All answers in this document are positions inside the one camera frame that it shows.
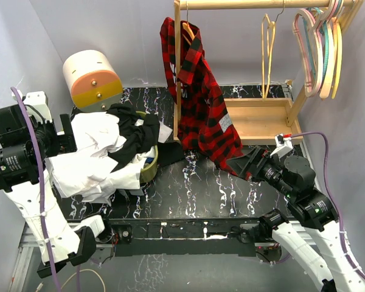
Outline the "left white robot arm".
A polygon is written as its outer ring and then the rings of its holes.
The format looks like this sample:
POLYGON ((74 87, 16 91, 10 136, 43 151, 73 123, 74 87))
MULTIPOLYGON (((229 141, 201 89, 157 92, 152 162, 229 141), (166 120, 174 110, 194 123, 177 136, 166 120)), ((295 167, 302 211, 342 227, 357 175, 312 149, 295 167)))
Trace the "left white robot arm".
POLYGON ((75 152, 69 115, 61 114, 57 133, 46 105, 12 105, 0 109, 0 190, 14 202, 40 249, 40 278, 56 275, 67 263, 87 262, 113 227, 93 215, 72 228, 52 191, 44 159, 75 152))

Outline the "aluminium table frame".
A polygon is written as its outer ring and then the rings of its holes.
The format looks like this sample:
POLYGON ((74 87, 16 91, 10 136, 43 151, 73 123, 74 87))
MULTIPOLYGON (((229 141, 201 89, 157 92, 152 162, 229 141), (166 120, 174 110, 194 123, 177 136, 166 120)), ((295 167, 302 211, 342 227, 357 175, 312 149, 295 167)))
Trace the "aluminium table frame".
MULTIPOLYGON (((305 228, 300 225, 300 223, 296 222, 296 220, 291 220, 290 224, 293 225, 294 230, 309 245, 316 245, 310 235, 307 234, 305 228)), ((23 289, 24 283, 26 281, 27 271, 32 259, 33 248, 37 247, 38 246, 36 245, 36 241, 34 240, 30 228, 25 224, 18 246, 18 254, 12 272, 9 291, 21 291, 23 289)))

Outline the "white button-up shirt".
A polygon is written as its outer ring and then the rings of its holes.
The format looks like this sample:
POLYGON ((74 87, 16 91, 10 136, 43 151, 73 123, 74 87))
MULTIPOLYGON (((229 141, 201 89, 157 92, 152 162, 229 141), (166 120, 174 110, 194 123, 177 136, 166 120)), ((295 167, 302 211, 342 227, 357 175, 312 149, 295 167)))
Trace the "white button-up shirt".
POLYGON ((106 112, 80 113, 71 121, 77 151, 50 158, 51 177, 63 198, 81 195, 86 202, 110 203, 117 190, 140 188, 144 155, 135 154, 122 165, 108 154, 121 150, 126 138, 120 134, 119 118, 106 112))

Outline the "teal wooden hanger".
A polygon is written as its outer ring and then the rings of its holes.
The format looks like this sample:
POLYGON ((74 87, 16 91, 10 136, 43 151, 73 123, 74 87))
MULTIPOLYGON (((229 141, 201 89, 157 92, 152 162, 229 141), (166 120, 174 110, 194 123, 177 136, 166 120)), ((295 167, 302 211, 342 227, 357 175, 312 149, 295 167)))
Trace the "teal wooden hanger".
POLYGON ((339 16, 343 1, 330 1, 326 9, 306 9, 304 29, 310 58, 313 88, 321 99, 335 98, 342 67, 342 29, 339 16))

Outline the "cream cylinder with coloured lid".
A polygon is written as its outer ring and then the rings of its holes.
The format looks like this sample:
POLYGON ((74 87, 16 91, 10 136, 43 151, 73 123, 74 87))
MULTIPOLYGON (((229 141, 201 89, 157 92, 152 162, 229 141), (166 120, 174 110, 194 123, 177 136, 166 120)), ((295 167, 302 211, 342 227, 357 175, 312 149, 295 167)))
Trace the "cream cylinder with coloured lid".
POLYGON ((123 95, 121 79, 106 56, 83 50, 66 59, 63 75, 73 104, 84 113, 107 111, 123 95))

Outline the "wooden clothes rack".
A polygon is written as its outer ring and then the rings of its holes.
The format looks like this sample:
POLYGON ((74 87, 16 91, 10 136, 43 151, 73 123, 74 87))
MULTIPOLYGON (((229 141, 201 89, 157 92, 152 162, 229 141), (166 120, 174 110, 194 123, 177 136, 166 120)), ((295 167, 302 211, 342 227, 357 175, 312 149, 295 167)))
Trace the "wooden clothes rack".
MULTIPOLYGON (((330 1, 285 1, 285 8, 327 8, 330 1)), ((282 1, 188 1, 189 10, 276 9, 282 1)), ((344 1, 344 10, 352 6, 344 1)), ((181 71, 181 11, 186 11, 186 1, 175 1, 175 58, 176 72, 181 71)), ((226 99, 230 117, 235 123, 243 145, 272 145, 276 134, 299 134, 297 119, 307 100, 304 89, 295 100, 290 98, 226 99)))

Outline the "orange wooden hanger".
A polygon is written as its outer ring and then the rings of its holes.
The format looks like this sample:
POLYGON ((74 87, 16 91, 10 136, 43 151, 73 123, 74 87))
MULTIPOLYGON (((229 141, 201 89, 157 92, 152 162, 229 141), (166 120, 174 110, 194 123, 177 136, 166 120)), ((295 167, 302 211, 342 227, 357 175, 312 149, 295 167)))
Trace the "orange wooden hanger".
POLYGON ((188 1, 186 1, 186 21, 182 24, 183 29, 187 32, 188 36, 184 36, 185 40, 191 45, 192 41, 195 39, 195 34, 193 32, 193 30, 190 27, 189 24, 189 5, 188 5, 188 1))

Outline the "natural wide wooden hanger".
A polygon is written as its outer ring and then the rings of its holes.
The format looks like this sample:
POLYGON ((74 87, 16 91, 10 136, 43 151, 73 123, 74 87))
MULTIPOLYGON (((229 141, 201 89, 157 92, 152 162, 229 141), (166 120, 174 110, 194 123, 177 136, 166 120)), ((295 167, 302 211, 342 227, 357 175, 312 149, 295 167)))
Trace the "natural wide wooden hanger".
POLYGON ((322 77, 319 79, 321 87, 319 97, 326 99, 331 97, 332 84, 335 70, 335 48, 333 36, 333 20, 344 10, 344 1, 330 1, 326 9, 313 8, 315 23, 312 32, 321 41, 321 48, 318 53, 322 55, 322 77))

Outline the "red black plaid shirt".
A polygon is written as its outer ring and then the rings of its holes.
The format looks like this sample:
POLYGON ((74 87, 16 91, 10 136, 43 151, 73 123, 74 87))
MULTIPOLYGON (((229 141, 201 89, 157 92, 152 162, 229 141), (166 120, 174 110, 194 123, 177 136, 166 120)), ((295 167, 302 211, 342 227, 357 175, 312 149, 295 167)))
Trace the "red black plaid shirt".
POLYGON ((200 30, 190 27, 195 35, 181 32, 181 69, 176 69, 175 22, 166 17, 160 30, 162 59, 167 87, 177 98, 176 84, 181 82, 181 119, 178 139, 184 150, 197 150, 209 157, 220 169, 233 173, 228 159, 242 156, 242 142, 235 129, 223 93, 205 59, 200 30))

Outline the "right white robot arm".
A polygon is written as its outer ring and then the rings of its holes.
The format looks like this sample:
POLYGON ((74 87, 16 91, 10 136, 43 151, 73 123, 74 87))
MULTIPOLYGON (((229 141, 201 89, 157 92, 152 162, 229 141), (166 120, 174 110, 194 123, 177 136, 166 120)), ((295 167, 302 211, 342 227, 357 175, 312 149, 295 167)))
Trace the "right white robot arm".
POLYGON ((288 209, 314 241, 315 251, 281 211, 274 209, 259 218, 250 230, 283 246, 310 276, 318 291, 365 291, 365 274, 356 261, 343 221, 335 204, 315 187, 315 171, 308 159, 289 156, 284 162, 255 147, 229 165, 243 179, 265 181, 284 195, 288 209))

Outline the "black garment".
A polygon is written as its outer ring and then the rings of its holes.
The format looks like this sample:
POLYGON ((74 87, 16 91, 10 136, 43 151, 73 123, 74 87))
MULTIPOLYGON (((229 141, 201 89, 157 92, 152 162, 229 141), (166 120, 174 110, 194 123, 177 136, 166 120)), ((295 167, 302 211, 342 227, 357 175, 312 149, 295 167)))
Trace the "black garment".
POLYGON ((136 154, 147 153, 158 143, 160 124, 157 115, 146 114, 144 123, 136 126, 141 117, 131 105, 113 104, 106 113, 119 118, 119 134, 126 139, 120 150, 108 153, 117 162, 111 172, 124 168, 136 154))

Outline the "yellow wooden hanger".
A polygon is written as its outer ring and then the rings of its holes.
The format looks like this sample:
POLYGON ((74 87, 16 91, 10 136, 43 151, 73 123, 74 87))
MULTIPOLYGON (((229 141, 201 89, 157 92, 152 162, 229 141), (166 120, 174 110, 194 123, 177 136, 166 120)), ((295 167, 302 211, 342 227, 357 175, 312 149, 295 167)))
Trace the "yellow wooden hanger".
POLYGON ((335 48, 335 70, 333 75, 334 80, 332 84, 331 99, 334 99, 336 97, 341 77, 343 51, 342 33, 346 32, 347 29, 350 27, 363 2, 364 1, 352 1, 353 5, 350 8, 347 8, 346 11, 343 11, 342 14, 338 15, 336 18, 332 18, 335 48))

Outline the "olive green laundry basket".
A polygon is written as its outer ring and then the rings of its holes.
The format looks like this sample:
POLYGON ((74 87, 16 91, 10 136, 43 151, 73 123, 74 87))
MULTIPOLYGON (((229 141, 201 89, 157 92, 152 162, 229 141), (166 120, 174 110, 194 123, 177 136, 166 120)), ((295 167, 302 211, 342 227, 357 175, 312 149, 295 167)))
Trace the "olive green laundry basket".
POLYGON ((156 114, 147 114, 136 111, 139 121, 143 124, 138 125, 140 129, 139 142, 136 145, 136 153, 143 154, 142 162, 144 166, 140 172, 140 183, 149 183, 158 171, 158 138, 160 124, 156 114))

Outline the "thin natural wooden hanger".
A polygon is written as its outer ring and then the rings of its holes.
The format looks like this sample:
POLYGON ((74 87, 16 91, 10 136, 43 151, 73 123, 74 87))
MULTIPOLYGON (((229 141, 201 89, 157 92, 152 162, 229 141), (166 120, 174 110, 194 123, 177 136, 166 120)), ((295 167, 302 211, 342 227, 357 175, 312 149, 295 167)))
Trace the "thin natural wooden hanger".
POLYGON ((285 9, 285 1, 282 1, 282 11, 277 14, 274 21, 265 14, 261 22, 261 54, 262 54, 262 99, 266 100, 271 84, 271 66, 273 58, 274 42, 276 38, 276 22, 285 9))

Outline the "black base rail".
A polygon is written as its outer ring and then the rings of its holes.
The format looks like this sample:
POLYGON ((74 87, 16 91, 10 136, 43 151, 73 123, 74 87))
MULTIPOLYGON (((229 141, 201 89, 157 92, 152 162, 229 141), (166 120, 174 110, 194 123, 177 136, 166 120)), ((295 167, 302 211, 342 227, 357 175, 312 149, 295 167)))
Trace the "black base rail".
POLYGON ((96 241, 115 257, 147 254, 230 254, 260 257, 264 262, 285 256, 278 243, 249 235, 256 218, 105 219, 106 229, 96 241))

